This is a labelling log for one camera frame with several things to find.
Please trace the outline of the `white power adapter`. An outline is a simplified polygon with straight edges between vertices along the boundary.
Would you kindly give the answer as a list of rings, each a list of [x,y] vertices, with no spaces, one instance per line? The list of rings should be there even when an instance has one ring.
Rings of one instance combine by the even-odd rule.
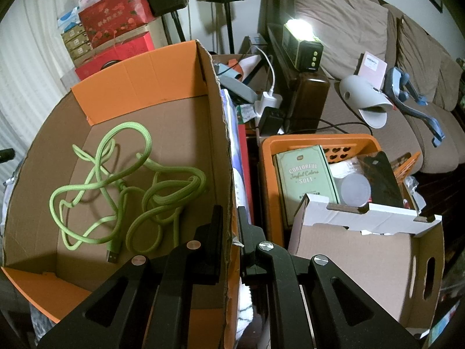
[[[261,117],[265,108],[279,109],[282,103],[282,96],[279,94],[269,94],[264,91],[262,96],[254,102],[254,110],[256,117]]]

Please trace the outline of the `orange plastic basket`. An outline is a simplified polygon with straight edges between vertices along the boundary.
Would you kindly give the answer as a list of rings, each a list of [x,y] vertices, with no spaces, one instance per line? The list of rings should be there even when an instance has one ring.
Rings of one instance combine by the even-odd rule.
[[[285,225],[282,221],[278,176],[273,164],[273,156],[288,150],[295,150],[313,145],[328,148],[325,154],[329,162],[341,161],[341,156],[333,148],[340,147],[350,159],[359,154],[370,154],[383,150],[379,142],[368,134],[295,134],[275,135],[262,141],[259,147],[262,173],[262,187],[267,217],[267,238],[285,247]]]

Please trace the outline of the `dark wooden side cabinet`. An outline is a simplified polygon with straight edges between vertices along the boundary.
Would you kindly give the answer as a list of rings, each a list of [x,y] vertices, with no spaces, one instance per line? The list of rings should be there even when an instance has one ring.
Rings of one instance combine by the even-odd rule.
[[[275,90],[282,96],[283,130],[285,133],[315,133],[331,83],[321,70],[304,72],[295,69],[281,45],[282,29],[279,24],[267,24],[277,78]]]

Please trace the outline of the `red gift bag upper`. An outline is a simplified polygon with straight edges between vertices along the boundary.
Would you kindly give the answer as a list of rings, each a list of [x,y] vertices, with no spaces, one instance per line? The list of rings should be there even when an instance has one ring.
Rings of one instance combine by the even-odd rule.
[[[147,0],[100,0],[79,17],[93,49],[155,19]]]

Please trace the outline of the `blue white tissue pack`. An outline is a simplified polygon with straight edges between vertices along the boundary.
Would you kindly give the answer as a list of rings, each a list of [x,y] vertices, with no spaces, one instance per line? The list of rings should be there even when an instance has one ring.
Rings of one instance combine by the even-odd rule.
[[[64,33],[72,29],[74,26],[78,25],[81,22],[79,17],[80,8],[75,6],[69,12],[63,13],[57,19],[57,27],[59,32]]]

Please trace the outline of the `stacked gold boxes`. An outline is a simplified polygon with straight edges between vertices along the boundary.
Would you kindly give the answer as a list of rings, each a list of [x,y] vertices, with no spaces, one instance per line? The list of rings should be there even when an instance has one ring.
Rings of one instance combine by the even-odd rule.
[[[82,24],[76,24],[61,34],[70,58],[75,61],[92,50],[91,41]]]

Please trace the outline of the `black power adapter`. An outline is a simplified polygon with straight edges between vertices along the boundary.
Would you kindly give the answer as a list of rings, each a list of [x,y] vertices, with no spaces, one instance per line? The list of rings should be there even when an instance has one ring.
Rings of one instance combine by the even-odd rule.
[[[258,128],[261,136],[274,136],[278,134],[284,122],[283,112],[274,107],[267,106],[261,115]]]

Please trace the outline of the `green tissue box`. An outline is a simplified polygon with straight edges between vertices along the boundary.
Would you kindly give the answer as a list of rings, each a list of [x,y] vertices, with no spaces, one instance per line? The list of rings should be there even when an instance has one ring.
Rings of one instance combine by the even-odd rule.
[[[314,145],[275,154],[273,165],[278,180],[281,215],[286,227],[293,225],[306,194],[322,195],[335,204],[340,202],[322,146]]]

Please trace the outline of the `red collection gift bag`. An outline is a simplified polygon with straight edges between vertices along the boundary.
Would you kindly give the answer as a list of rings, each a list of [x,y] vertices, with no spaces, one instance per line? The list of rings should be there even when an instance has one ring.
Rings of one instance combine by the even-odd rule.
[[[151,34],[145,32],[130,40],[110,46],[97,54],[88,54],[83,63],[76,67],[75,72],[80,80],[84,80],[100,70],[110,67],[112,64],[154,49]]]

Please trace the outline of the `black flat case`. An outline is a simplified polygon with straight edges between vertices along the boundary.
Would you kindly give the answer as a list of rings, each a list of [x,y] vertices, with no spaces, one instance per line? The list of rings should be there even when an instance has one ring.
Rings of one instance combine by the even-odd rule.
[[[362,173],[371,186],[371,201],[375,204],[403,208],[403,199],[393,170],[384,151],[359,155]]]

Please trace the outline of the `glowing portable lamp speaker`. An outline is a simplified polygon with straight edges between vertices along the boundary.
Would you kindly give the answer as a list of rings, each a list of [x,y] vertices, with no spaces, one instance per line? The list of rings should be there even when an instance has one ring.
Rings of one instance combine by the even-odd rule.
[[[313,26],[309,22],[303,19],[289,19],[283,26],[281,45],[296,70],[319,70],[324,46],[314,34]]]

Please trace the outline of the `orange cardboard box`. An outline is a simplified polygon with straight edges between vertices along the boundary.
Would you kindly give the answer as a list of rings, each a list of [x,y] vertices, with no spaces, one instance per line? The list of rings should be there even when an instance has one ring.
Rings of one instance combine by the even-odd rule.
[[[61,186],[83,180],[90,165],[72,147],[94,153],[120,123],[141,123],[153,141],[151,158],[163,165],[191,165],[207,176],[207,192],[187,206],[181,238],[190,239],[224,210],[221,278],[197,286],[192,301],[191,348],[231,348],[236,335],[239,276],[230,240],[237,222],[226,119],[213,61],[196,41],[126,59],[75,85],[56,105],[33,140],[12,190],[3,237],[3,270],[39,312],[59,322],[118,269],[105,247],[65,248],[49,199]]]

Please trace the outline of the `white brown cardboard box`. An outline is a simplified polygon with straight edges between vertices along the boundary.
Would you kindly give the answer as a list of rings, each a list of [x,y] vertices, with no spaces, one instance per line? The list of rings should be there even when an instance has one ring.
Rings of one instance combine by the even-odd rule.
[[[375,203],[356,209],[307,194],[289,252],[324,254],[411,333],[431,327],[445,265],[440,215]]]

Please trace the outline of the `blue white plastic package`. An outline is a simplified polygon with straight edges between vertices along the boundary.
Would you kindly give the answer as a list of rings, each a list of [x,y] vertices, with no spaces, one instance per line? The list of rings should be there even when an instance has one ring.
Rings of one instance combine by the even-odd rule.
[[[246,184],[244,179],[244,169],[241,157],[239,144],[239,127],[237,121],[237,110],[226,89],[220,90],[223,112],[226,119],[228,129],[228,137],[230,142],[231,164],[233,173],[234,190],[236,197],[236,206],[244,207],[248,218],[248,223],[251,225],[251,212],[246,193]]]

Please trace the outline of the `translucent round lid container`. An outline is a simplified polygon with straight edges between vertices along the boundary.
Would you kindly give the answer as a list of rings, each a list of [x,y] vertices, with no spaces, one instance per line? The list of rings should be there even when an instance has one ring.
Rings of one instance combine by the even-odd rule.
[[[352,173],[339,180],[339,196],[347,206],[365,206],[371,198],[371,185],[364,175]]]

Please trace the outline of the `pink booklet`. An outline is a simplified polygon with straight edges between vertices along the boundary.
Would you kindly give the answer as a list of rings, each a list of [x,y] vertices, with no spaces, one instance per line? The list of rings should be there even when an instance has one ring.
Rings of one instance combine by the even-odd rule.
[[[367,80],[375,89],[381,91],[387,63],[366,51],[362,56],[357,75]]]

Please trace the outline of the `white curved neck massager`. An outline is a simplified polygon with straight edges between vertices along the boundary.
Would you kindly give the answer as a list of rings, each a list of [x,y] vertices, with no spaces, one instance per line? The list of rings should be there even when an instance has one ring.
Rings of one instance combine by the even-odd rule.
[[[350,75],[341,80],[339,89],[342,99],[372,129],[382,129],[386,125],[388,112],[393,109],[393,104],[368,80]]]

